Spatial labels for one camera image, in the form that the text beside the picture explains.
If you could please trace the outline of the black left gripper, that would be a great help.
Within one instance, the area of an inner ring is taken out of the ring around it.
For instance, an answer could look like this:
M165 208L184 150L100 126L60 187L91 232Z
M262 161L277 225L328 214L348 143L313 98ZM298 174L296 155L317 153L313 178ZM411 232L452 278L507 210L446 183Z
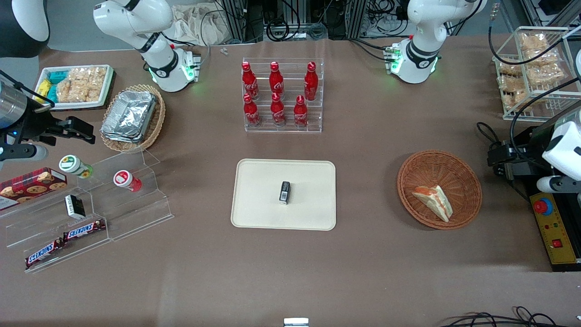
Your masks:
M552 175L552 166L542 158L552 138L552 128L527 128L515 133L506 142L493 142L488 147L487 165L494 166L494 175L505 180L526 180ZM514 158L511 161L511 150Z

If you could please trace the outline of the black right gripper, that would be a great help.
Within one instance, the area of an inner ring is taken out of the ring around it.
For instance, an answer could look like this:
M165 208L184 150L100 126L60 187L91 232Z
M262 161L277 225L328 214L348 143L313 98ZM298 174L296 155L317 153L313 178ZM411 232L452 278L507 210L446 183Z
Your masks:
M56 145L55 138L80 139L89 144L95 144L96 137L91 134L94 131L93 125L77 118L66 118L66 131L60 123L64 122L54 118L50 112L51 106L41 105L40 107L28 108L28 140Z

